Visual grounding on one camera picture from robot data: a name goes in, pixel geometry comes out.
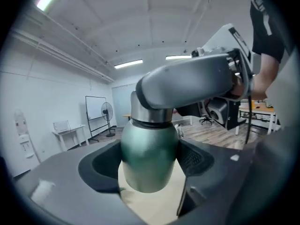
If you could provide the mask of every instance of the standing fan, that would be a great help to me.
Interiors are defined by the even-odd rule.
[[[106,137],[115,136],[115,133],[111,132],[111,124],[109,123],[109,121],[113,118],[112,106],[107,102],[103,103],[101,106],[101,113],[103,118],[107,121],[107,125],[108,125],[109,134],[107,134]]]

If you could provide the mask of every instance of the green cylinder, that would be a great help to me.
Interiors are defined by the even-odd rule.
[[[129,186],[142,193],[163,189],[173,171],[177,145],[172,123],[162,127],[130,120],[121,137],[123,170]]]

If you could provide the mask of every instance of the black sleeve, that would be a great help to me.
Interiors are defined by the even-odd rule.
[[[251,2],[250,16],[253,25],[253,47],[252,51],[257,54],[267,54],[275,58],[279,63],[283,57],[285,47],[276,33],[275,24],[269,18],[266,27],[263,22],[263,12],[257,10]]]

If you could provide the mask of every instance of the white table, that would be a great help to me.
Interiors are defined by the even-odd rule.
[[[259,114],[266,114],[266,115],[270,115],[270,121],[269,121],[269,128],[268,128],[268,134],[271,133],[272,128],[273,128],[273,121],[275,121],[275,126],[273,131],[276,131],[276,125],[277,125],[277,120],[278,117],[274,111],[273,108],[267,108],[264,104],[259,104],[258,105],[260,108],[254,108],[252,109],[253,113],[259,113]],[[239,108],[240,112],[249,112],[249,108],[248,107],[240,107]],[[235,129],[235,134],[238,135],[239,134],[239,126],[236,127]]]
[[[81,146],[81,143],[80,143],[80,141],[79,141],[79,139],[78,139],[78,130],[79,130],[79,129],[82,130],[82,133],[83,133],[83,137],[84,137],[84,139],[85,139],[85,142],[86,142],[87,145],[89,145],[89,140],[86,138],[86,136],[85,136],[85,134],[84,134],[84,129],[83,129],[84,126],[85,126],[85,125],[79,125],[79,126],[77,126],[77,127],[73,127],[73,128],[71,128],[70,130],[65,131],[65,132],[61,132],[61,133],[58,133],[58,132],[56,132],[56,131],[53,131],[53,134],[57,135],[57,136],[60,138],[60,147],[61,147],[61,150],[62,150],[62,151],[67,151],[67,147],[66,147],[66,144],[65,144],[65,141],[64,141],[63,136],[64,136],[65,134],[70,134],[70,133],[72,133],[72,132],[75,132],[75,139],[77,140],[75,143],[77,143],[77,144],[79,144],[79,146]]]

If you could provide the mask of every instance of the person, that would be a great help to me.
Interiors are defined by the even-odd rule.
[[[261,55],[261,69],[259,74],[253,77],[251,97],[252,100],[263,100],[267,98],[267,88],[277,76],[285,47],[262,0],[251,0],[250,16],[253,25],[252,51]],[[240,78],[236,78],[231,93],[240,96],[243,90],[243,83]]]

